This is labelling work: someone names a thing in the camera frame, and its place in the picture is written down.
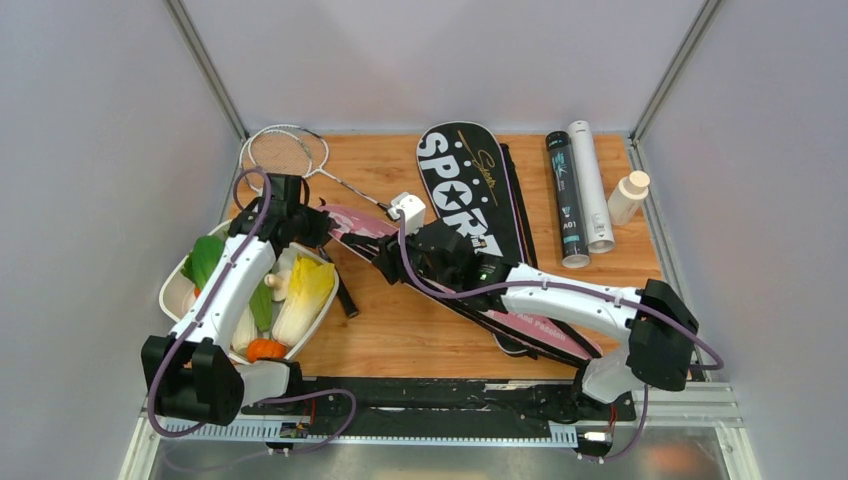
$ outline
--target plastic bottle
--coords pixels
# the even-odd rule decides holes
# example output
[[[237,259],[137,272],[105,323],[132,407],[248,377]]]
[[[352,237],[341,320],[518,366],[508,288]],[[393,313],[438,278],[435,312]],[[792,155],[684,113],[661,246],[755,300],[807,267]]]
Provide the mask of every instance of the plastic bottle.
[[[609,201],[607,201],[610,221],[613,225],[627,225],[636,210],[639,210],[639,207],[642,206],[645,197],[648,196],[648,185],[650,184],[651,177],[639,170],[619,180],[618,185],[610,195]]]

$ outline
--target white robotic arm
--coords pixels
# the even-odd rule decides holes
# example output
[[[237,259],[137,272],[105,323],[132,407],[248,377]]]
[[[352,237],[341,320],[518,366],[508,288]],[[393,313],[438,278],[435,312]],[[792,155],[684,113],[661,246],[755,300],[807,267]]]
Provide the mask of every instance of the white robotic arm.
[[[270,242],[253,238],[242,252],[235,266],[230,268],[227,252],[234,252],[245,240],[245,235],[230,237],[224,244],[222,261],[212,272],[207,287],[200,292],[195,305],[207,301],[211,288],[225,268],[229,273],[224,278],[220,290],[211,299],[206,315],[186,338],[186,342],[199,344],[211,340],[213,345],[229,351],[236,325],[242,312],[247,308],[256,285],[262,281],[277,259]],[[179,336],[196,321],[197,308],[192,308],[171,329],[171,334]],[[250,365],[235,365],[244,383],[240,407],[250,405],[265,398],[279,397],[286,393],[289,381],[289,367],[280,362],[258,360]]]
[[[300,379],[295,363],[260,359],[233,365],[227,356],[242,312],[283,248],[292,241],[318,247],[330,238],[328,215],[301,203],[300,177],[269,175],[269,180],[265,221],[257,225],[254,208],[264,201],[257,197],[231,223],[222,258],[196,307],[167,336],[150,336],[142,347],[156,414],[229,425],[242,406],[279,397]],[[237,251],[238,258],[229,258]],[[202,317],[198,317],[200,306]]]
[[[513,268],[507,282],[536,280],[543,283],[566,283],[596,290],[638,303],[640,296],[633,287],[606,287],[550,275],[527,264]],[[621,303],[599,300],[571,290],[544,287],[510,287],[501,297],[507,311],[541,315],[595,330],[621,343],[615,351],[592,359],[583,372],[582,391],[589,397],[612,403],[622,393],[641,388],[644,382],[627,366],[629,356],[627,325],[636,318],[635,308]]]
[[[395,265],[392,275],[384,271],[387,278],[405,278],[421,288],[424,285],[412,276],[420,273],[460,292],[445,294],[427,291],[424,286],[428,294],[461,298],[483,311],[541,315],[619,341],[618,349],[589,361],[575,380],[580,393],[597,401],[611,403],[645,383],[671,391],[685,387],[694,349],[689,337],[697,334],[698,322],[666,283],[649,280],[641,289],[608,287],[558,277],[526,264],[509,265],[498,257],[475,254],[467,239],[441,221],[424,226],[424,208],[423,202],[409,194],[392,201],[388,213],[402,218],[402,230],[410,238],[381,247],[384,258],[380,264]],[[404,265],[401,249],[414,265]],[[636,307],[665,318],[644,314]]]

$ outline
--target wooden table surface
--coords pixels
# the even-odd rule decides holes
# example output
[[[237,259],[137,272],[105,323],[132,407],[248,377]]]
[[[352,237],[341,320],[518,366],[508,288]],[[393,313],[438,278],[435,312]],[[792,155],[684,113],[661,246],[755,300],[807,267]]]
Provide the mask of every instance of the wooden table surface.
[[[427,202],[418,174],[415,149],[418,135],[328,136],[330,159],[325,168],[372,197],[388,203],[408,191]],[[550,162],[544,136],[498,135],[510,146],[527,206],[539,268],[577,280],[613,286],[643,286],[648,278],[661,278],[648,226],[641,212],[624,227],[615,227],[616,248],[592,255],[583,269],[561,266],[558,219]],[[618,135],[595,136],[595,148],[607,195],[630,172],[627,152]],[[384,218],[366,200],[330,178],[309,179],[311,204],[318,197]],[[254,193],[239,188],[246,204]],[[230,216],[236,214],[235,206]],[[427,221],[435,218],[428,208]],[[571,379],[575,369],[540,358],[511,358],[495,345],[492,335],[404,285],[390,286],[376,268],[330,242],[327,252],[361,313],[348,320],[334,302],[324,323],[298,355],[307,376],[371,376],[433,378]],[[604,351],[613,340],[588,331]]]

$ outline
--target cable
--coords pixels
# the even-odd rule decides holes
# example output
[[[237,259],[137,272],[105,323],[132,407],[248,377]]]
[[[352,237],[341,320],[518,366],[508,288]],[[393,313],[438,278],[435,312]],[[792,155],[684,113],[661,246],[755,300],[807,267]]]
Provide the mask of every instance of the cable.
[[[165,370],[171,364],[171,361],[174,359],[174,355],[176,355],[177,350],[180,345],[183,344],[186,338],[191,335],[191,332],[197,328],[197,325],[203,320],[203,316],[206,315],[206,311],[209,310],[209,307],[212,305],[212,299],[218,294],[218,291],[221,289],[221,285],[224,283],[224,279],[227,277],[227,274],[230,272],[235,266],[235,261],[239,258],[241,253],[247,248],[247,245],[256,236],[256,233],[259,231],[259,228],[262,226],[262,223],[265,221],[265,216],[268,214],[269,206],[271,205],[271,179],[268,178],[268,175],[265,174],[265,171],[261,168],[252,168],[250,170],[244,170],[236,177],[235,184],[238,185],[238,182],[241,181],[242,178],[247,176],[250,173],[258,173],[262,176],[262,180],[265,185],[265,191],[268,192],[264,197],[264,201],[262,203],[262,207],[259,209],[259,214],[256,217],[256,221],[253,224],[253,227],[247,233],[247,236],[244,240],[239,244],[236,248],[236,251],[228,259],[226,266],[221,271],[221,274],[218,275],[218,278],[215,280],[215,283],[212,284],[212,287],[209,289],[209,294],[206,296],[206,300],[202,305],[197,309],[197,315],[195,315],[194,320],[189,323],[188,327],[183,330],[177,340],[171,344],[171,348],[165,353],[165,357],[162,359],[162,362],[159,364],[159,368],[156,370],[156,374],[153,376],[153,381],[150,383],[150,389],[147,393],[147,419],[150,421],[150,426],[153,427],[153,430],[156,431],[159,435],[162,435],[166,438],[178,438],[188,435],[192,432],[197,431],[199,428],[203,427],[205,423],[199,422],[194,426],[191,426],[185,430],[180,430],[178,432],[169,432],[165,430],[165,428],[159,423],[159,420],[156,418],[156,393],[159,391],[159,385],[162,383],[162,377],[165,376]]]
[[[277,404],[280,404],[280,403],[292,403],[292,402],[299,402],[301,400],[309,400],[310,398],[321,397],[321,396],[324,396],[324,395],[332,395],[334,393],[340,393],[340,394],[345,395],[346,397],[348,397],[350,399],[350,413],[347,414],[347,418],[345,419],[342,426],[339,427],[338,430],[333,432],[330,436],[328,436],[324,440],[321,440],[320,442],[318,442],[314,445],[310,445],[308,447],[288,451],[288,453],[309,453],[309,452],[314,452],[315,450],[318,450],[319,448],[327,446],[327,444],[329,444],[330,442],[335,440],[339,435],[341,435],[342,432],[344,432],[347,429],[347,427],[350,425],[350,422],[353,421],[353,416],[356,413],[356,397],[353,396],[353,393],[350,390],[345,390],[344,388],[330,388],[330,389],[327,389],[327,390],[321,390],[320,392],[307,393],[305,395],[298,395],[296,397],[266,398],[265,400],[262,400],[259,403],[263,403],[265,405],[277,405]],[[284,450],[276,450],[276,452],[277,453],[286,453]]]
[[[295,402],[299,402],[299,401],[302,401],[302,400],[309,400],[310,398],[314,399],[316,397],[322,397],[324,395],[332,395],[332,394],[342,394],[342,395],[345,395],[348,398],[350,398],[350,412],[347,414],[347,418],[345,419],[344,423],[342,424],[341,427],[339,427],[338,430],[336,430],[329,437],[325,438],[324,440],[322,440],[322,441],[320,441],[316,444],[313,444],[313,445],[310,445],[310,446],[304,447],[304,448],[299,448],[299,449],[296,449],[296,450],[295,449],[291,449],[291,450],[289,450],[289,449],[275,449],[275,450],[266,449],[266,450],[262,450],[262,451],[259,451],[259,452],[249,453],[249,454],[244,455],[243,457],[239,457],[239,458],[237,458],[233,461],[223,463],[223,464],[220,464],[220,465],[214,465],[214,466],[211,466],[211,467],[200,467],[200,468],[181,467],[179,465],[174,464],[168,458],[168,453],[170,453],[170,452],[166,452],[165,454],[162,455],[162,462],[165,465],[167,465],[168,468],[170,468],[172,470],[176,470],[176,471],[181,472],[181,473],[197,474],[197,473],[212,472],[212,471],[215,471],[215,470],[223,470],[225,468],[230,468],[234,465],[237,465],[237,464],[242,463],[242,462],[246,462],[248,460],[253,460],[253,459],[256,459],[256,458],[268,456],[272,453],[289,455],[289,454],[295,454],[295,453],[314,452],[315,450],[318,450],[320,448],[327,446],[330,442],[332,442],[333,440],[338,438],[338,436],[341,435],[342,432],[344,432],[347,429],[347,427],[350,425],[350,423],[353,421],[354,414],[356,413],[356,397],[353,395],[353,393],[350,390],[345,390],[343,388],[331,388],[331,389],[327,389],[327,390],[321,390],[319,392],[307,393],[305,395],[298,395],[296,397],[267,398],[267,399],[259,402],[259,403],[263,403],[263,404],[266,404],[266,405],[275,405],[275,404],[281,404],[281,403],[295,403]]]
[[[630,453],[630,450],[636,445],[636,442],[639,441],[639,438],[642,436],[642,431],[645,429],[645,423],[648,421],[648,385],[645,385],[644,390],[645,398],[642,403],[642,416],[639,417],[639,425],[636,427],[636,433],[633,434],[633,438],[630,439],[630,442],[627,443],[627,446],[621,449],[618,453],[613,455],[609,455],[606,457],[593,457],[592,455],[583,455],[580,454],[578,458],[585,458],[586,460],[598,464],[612,462],[614,460],[620,460],[625,455]]]
[[[459,300],[459,299],[462,299],[462,298],[473,297],[475,295],[480,295],[480,294],[492,292],[492,291],[495,291],[495,290],[501,290],[501,289],[504,289],[504,288],[543,287],[543,288],[558,288],[558,289],[561,289],[561,290],[571,290],[573,292],[582,293],[584,295],[589,295],[589,296],[599,298],[601,300],[605,300],[605,301],[608,301],[608,302],[614,302],[614,301],[617,300],[615,295],[610,295],[608,293],[598,292],[598,291],[592,290],[591,288],[583,287],[583,286],[580,286],[580,285],[572,285],[572,284],[569,284],[569,283],[562,283],[562,282],[541,282],[541,281],[538,281],[538,280],[518,280],[518,281],[510,281],[510,282],[500,282],[500,283],[495,283],[495,284],[492,284],[492,285],[486,285],[485,287],[479,287],[479,288],[475,288],[475,289],[472,289],[472,290],[466,290],[464,292],[456,292],[456,293],[445,293],[445,292],[441,292],[439,290],[434,290],[434,289],[428,287],[427,285],[425,285],[424,282],[421,281],[421,279],[418,277],[418,274],[415,272],[415,269],[412,267],[411,262],[409,261],[409,253],[406,251],[406,225],[405,225],[405,217],[406,216],[405,216],[405,212],[402,209],[398,209],[398,212],[400,213],[400,220],[398,221],[398,245],[400,247],[400,256],[401,256],[401,260],[403,261],[403,267],[406,270],[407,276],[409,276],[409,279],[412,281],[412,283],[415,284],[415,286],[418,287],[421,291],[423,291],[424,293],[426,293],[430,296],[433,296],[433,297],[436,297],[436,298],[448,299],[448,300]],[[701,349],[703,349],[705,352],[707,352],[713,358],[713,360],[715,361],[714,365],[690,365],[689,366],[690,369],[692,369],[692,370],[721,370],[722,368],[724,368],[724,359],[721,358],[721,356],[718,354],[718,352],[716,352],[715,350],[713,350],[712,347],[710,347],[709,345],[704,343],[704,341],[701,340],[700,338],[698,338],[695,334],[693,334],[692,332],[690,332],[689,330],[684,328],[679,323],[675,322],[674,319],[672,319],[668,315],[660,312],[657,309],[651,308],[647,305],[642,305],[641,303],[636,303],[636,302],[631,301],[631,300],[620,299],[620,300],[618,300],[618,302],[621,305],[624,305],[624,306],[630,307],[630,308],[634,308],[636,310],[639,310],[643,313],[647,313],[647,314],[661,320],[662,322],[664,322],[668,326],[675,329],[678,333],[680,333],[681,335],[686,337],[687,340],[689,340],[690,342],[694,343],[695,345],[697,345]]]
[[[547,288],[559,288],[559,289],[563,289],[563,290],[571,290],[571,291],[575,291],[575,292],[582,293],[582,294],[585,294],[585,295],[590,295],[590,296],[593,296],[593,297],[596,297],[596,298],[600,298],[601,300],[606,300],[606,301],[615,301],[616,300],[616,297],[613,296],[613,295],[610,295],[610,294],[607,294],[607,293],[602,293],[602,292],[597,292],[595,290],[592,290],[592,289],[589,289],[589,288],[586,288],[586,287],[582,287],[582,286],[579,286],[579,285],[571,285],[571,284],[562,283],[562,282],[547,282],[545,284],[543,282],[534,281],[534,280],[500,282],[500,283],[496,283],[496,284],[493,284],[493,285],[487,285],[485,287],[475,288],[475,289],[472,289],[472,290],[467,290],[467,291],[458,292],[458,293],[444,293],[444,292],[440,292],[438,290],[433,290],[432,288],[428,287],[427,285],[424,284],[424,282],[421,281],[421,279],[418,277],[418,274],[415,272],[415,269],[412,268],[412,264],[409,261],[409,253],[406,251],[405,214],[404,214],[404,211],[401,210],[401,209],[398,209],[398,212],[400,213],[400,220],[398,222],[398,246],[400,247],[400,256],[401,256],[401,259],[403,261],[403,267],[406,270],[407,276],[409,276],[410,280],[412,280],[412,283],[414,283],[416,287],[418,287],[420,290],[427,293],[428,295],[432,295],[436,298],[461,299],[461,298],[468,298],[468,297],[472,297],[474,295],[480,295],[482,293],[487,293],[487,292],[491,292],[491,291],[494,291],[494,290],[500,290],[500,289],[503,289],[503,288],[510,288],[510,287],[547,287]],[[666,314],[664,314],[664,313],[662,313],[662,312],[660,312],[660,311],[658,311],[654,308],[651,308],[647,305],[642,305],[641,303],[632,302],[630,300],[621,299],[620,303],[624,306],[634,308],[636,310],[640,310],[640,311],[647,313],[649,315],[653,315],[654,317],[658,318],[659,320],[665,322],[666,324],[668,324],[669,326],[671,326],[672,328],[674,328],[675,330],[680,332],[689,341],[691,341],[691,342],[695,343],[696,345],[698,345],[699,347],[701,347],[705,352],[707,352],[711,357],[713,357],[713,360],[715,360],[715,362],[716,362],[715,365],[691,365],[690,368],[701,369],[701,370],[719,370],[721,368],[724,368],[724,359],[721,358],[721,356],[718,354],[718,352],[713,350],[709,345],[704,343],[701,339],[699,339],[697,336],[695,336],[692,332],[683,328],[683,326],[681,326],[680,324],[675,322],[668,315],[666,315]],[[626,447],[624,447],[620,452],[616,453],[615,455],[610,455],[608,457],[601,457],[601,458],[586,456],[589,460],[597,461],[597,463],[604,463],[604,462],[607,462],[607,461],[619,459],[619,458],[625,456],[628,452],[630,452],[631,449],[633,449],[633,446],[636,445],[636,442],[639,440],[639,437],[642,436],[642,430],[645,428],[645,422],[647,421],[647,418],[648,418],[648,385],[647,384],[645,384],[645,386],[644,386],[644,391],[645,391],[645,394],[644,394],[645,398],[644,398],[644,401],[643,401],[643,404],[642,404],[642,416],[639,419],[639,426],[636,428],[636,433],[633,436],[633,438],[630,440],[630,443],[628,443]]]

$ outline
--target racket handle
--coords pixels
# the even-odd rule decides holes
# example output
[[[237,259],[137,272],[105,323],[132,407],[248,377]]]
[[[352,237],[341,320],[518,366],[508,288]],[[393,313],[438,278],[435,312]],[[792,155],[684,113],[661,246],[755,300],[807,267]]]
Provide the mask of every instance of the racket handle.
[[[318,247],[318,255],[327,262],[335,263],[327,254],[327,251],[324,250],[324,247]],[[353,302],[353,297],[351,297],[350,292],[347,291],[347,287],[345,286],[344,281],[342,281],[341,275],[339,275],[339,289],[336,292],[336,298],[338,298],[339,302],[341,302],[347,318],[353,318],[359,315],[359,308],[357,308],[356,304]]]

